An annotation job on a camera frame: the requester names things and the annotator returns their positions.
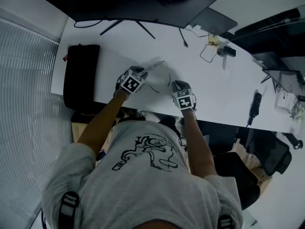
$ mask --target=black monitor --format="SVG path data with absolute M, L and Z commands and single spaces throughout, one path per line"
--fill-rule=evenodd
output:
M 132 20 L 185 28 L 216 0 L 46 0 L 76 22 Z
M 283 89 L 294 95 L 305 96 L 305 81 L 300 71 L 263 69 Z
M 200 25 L 202 30 L 218 36 L 237 26 L 237 22 L 215 10 L 207 8 L 190 25 Z

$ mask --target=monitor stand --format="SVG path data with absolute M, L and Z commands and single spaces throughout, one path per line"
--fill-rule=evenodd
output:
M 268 75 L 266 76 L 262 81 L 261 84 L 264 83 L 265 81 L 269 80 L 271 77 Z M 273 88 L 274 88 L 274 92 L 276 93 L 276 82 L 274 81 L 274 79 L 272 79 L 273 82 Z
M 103 34 L 105 34 L 107 31 L 111 30 L 113 27 L 117 26 L 118 24 L 120 24 L 121 22 L 123 22 L 123 20 L 118 20 L 115 23 L 113 23 L 111 26 L 109 26 L 106 30 L 104 30 L 100 36 L 102 36 Z M 143 30 L 145 30 L 152 38 L 156 39 L 140 22 L 135 21 L 138 25 L 140 25 L 142 27 Z

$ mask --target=black strap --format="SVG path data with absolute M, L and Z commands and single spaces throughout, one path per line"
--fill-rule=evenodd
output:
M 58 229 L 73 229 L 75 211 L 79 200 L 80 198 L 76 192 L 66 192 L 62 196 L 58 216 Z
M 217 229 L 234 229 L 232 218 L 228 215 L 220 216 Z
M 41 224 L 43 229 L 47 229 L 46 218 L 43 216 L 42 208 L 41 208 Z

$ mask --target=black cable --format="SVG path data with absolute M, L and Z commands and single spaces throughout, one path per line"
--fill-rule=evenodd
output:
M 167 86 L 169 86 L 170 85 L 170 83 L 171 83 L 171 74 L 169 74 L 169 76 L 170 76 L 170 81 L 168 82 L 168 84 L 167 84 Z
M 192 30 L 189 30 L 189 29 L 187 29 L 187 28 L 185 28 L 187 31 L 191 31 L 192 33 L 194 33 L 198 38 L 202 38 L 202 37 L 205 37 L 205 36 L 209 36 L 209 35 L 211 35 L 210 33 L 209 34 L 207 34 L 207 35 L 203 35 L 203 36 L 198 36 L 195 32 L 193 32 Z
M 181 34 L 181 36 L 182 36 L 184 46 L 185 46 L 186 48 L 188 48 L 189 45 L 187 44 L 186 40 L 184 39 L 184 37 L 183 37 L 183 35 L 182 35 L 182 31 L 181 31 L 180 28 L 179 28 L 179 31 L 180 31 L 180 34 Z
M 206 44 L 205 45 L 205 47 L 204 47 L 204 49 L 202 50 L 202 52 L 200 53 L 200 58 L 202 58 L 203 60 L 205 60 L 205 61 L 207 61 L 205 58 L 203 58 L 202 56 L 201 56 L 201 54 L 204 52 L 204 50 L 206 49 L 206 46 L 207 45 L 209 45 L 209 46 L 217 46 L 217 45 L 219 45 L 219 43 L 218 44 Z M 215 55 L 214 55 L 214 57 L 212 58 L 212 60 L 211 61 L 207 61 L 208 63 L 211 63 L 212 61 L 213 61 L 213 59 L 215 58 L 215 56 L 216 56 L 216 54 L 217 54 L 217 52 L 215 53 Z
M 43 229 L 47 229 L 46 218 L 43 216 L 43 211 L 41 209 L 41 224 Z
M 99 22 L 97 22 L 97 23 L 95 23 L 95 24 L 93 24 L 93 25 L 88 25 L 88 26 L 75 26 L 76 25 L 76 23 L 77 22 L 75 22 L 75 24 L 74 24 L 74 27 L 75 28 L 89 28 L 89 27 L 92 27 L 92 26 L 95 26 L 95 25 L 97 25 L 97 24 L 99 24 L 99 23 L 101 23 L 103 20 L 100 20 Z
M 152 86 L 149 86 L 150 88 L 152 88 Z M 153 89 L 153 88 L 152 88 Z M 156 93 L 159 93 L 157 90 L 153 89 Z

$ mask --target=graphic print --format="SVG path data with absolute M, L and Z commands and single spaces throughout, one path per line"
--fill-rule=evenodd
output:
M 135 141 L 135 149 L 125 150 L 121 155 L 121 161 L 117 163 L 112 170 L 119 170 L 133 156 L 137 157 L 142 154 L 148 154 L 150 166 L 158 170 L 169 171 L 171 168 L 177 168 L 178 165 L 171 161 L 174 152 L 177 153 L 175 146 L 165 137 L 156 134 L 146 134 L 147 136 L 138 136 Z

